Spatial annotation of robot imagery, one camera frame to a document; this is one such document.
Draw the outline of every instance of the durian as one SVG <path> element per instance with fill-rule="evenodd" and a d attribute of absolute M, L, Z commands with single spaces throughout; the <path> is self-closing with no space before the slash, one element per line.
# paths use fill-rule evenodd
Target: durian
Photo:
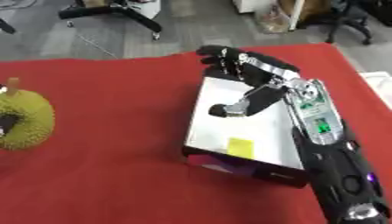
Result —
<path fill-rule="evenodd" d="M 0 88 L 0 149 L 24 150 L 43 143 L 53 132 L 52 105 L 40 94 L 19 90 L 18 78 Z"/>

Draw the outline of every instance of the robotic hand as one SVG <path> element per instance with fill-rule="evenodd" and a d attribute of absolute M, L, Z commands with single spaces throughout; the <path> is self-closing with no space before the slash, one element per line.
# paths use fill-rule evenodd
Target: robotic hand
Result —
<path fill-rule="evenodd" d="M 197 54 L 253 87 L 233 105 L 212 106 L 210 115 L 252 116 L 284 100 L 298 155 L 328 223 L 388 223 L 381 184 L 321 81 L 301 79 L 295 66 L 256 52 L 206 45 Z"/>
<path fill-rule="evenodd" d="M 297 67 L 256 52 L 205 45 L 197 54 L 207 56 L 201 60 L 203 64 L 253 87 L 234 105 L 216 104 L 211 107 L 209 114 L 213 116 L 252 116 L 284 97 L 288 90 L 281 85 L 284 79 L 296 80 L 299 77 Z"/>

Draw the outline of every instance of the table leg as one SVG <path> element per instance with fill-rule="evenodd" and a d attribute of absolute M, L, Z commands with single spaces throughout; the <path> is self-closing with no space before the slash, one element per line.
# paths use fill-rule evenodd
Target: table leg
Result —
<path fill-rule="evenodd" d="M 304 7 L 304 3 L 305 0 L 296 0 L 291 12 L 289 31 L 294 31 L 296 29 L 299 15 L 301 14 L 302 7 Z"/>

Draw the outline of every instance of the red tablecloth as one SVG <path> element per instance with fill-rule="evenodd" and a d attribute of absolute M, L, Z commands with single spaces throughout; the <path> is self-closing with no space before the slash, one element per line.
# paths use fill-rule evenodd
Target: red tablecloth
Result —
<path fill-rule="evenodd" d="M 252 47 L 320 78 L 392 197 L 392 114 L 329 45 Z M 309 187 L 294 189 L 180 162 L 202 65 L 156 59 L 1 63 L 56 109 L 52 137 L 0 154 L 2 224 L 325 223 Z"/>

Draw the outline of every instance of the gray floor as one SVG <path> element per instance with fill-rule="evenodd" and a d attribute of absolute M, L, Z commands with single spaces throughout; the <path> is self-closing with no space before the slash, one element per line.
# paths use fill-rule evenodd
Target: gray floor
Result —
<path fill-rule="evenodd" d="M 151 41 L 151 32 L 124 17 L 84 17 L 75 28 L 57 18 L 71 0 L 38 0 L 33 7 L 2 10 L 3 18 L 18 30 L 15 36 L 0 33 L 0 60 L 53 58 L 113 59 L 87 44 L 93 40 L 117 58 L 163 56 L 193 51 L 204 44 L 227 46 L 276 46 L 322 42 L 326 29 L 312 27 L 285 34 L 262 34 L 250 15 L 238 15 L 231 0 L 162 0 L 156 20 L 164 27 L 162 38 Z M 370 19 L 374 43 L 363 46 L 361 35 L 341 29 L 335 44 L 358 71 L 392 74 L 392 29 Z"/>

